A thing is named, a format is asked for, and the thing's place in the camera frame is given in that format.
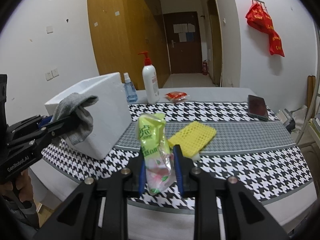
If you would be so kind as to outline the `person's left hand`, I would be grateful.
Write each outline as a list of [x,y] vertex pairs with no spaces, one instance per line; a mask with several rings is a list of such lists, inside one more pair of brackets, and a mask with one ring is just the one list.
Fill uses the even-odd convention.
[[1,184],[1,198],[7,197],[11,199],[10,194],[16,186],[16,189],[19,191],[18,199],[20,202],[25,203],[33,203],[33,186],[31,184],[31,178],[29,176],[29,170],[24,170],[17,177],[14,183],[8,181],[5,184]]

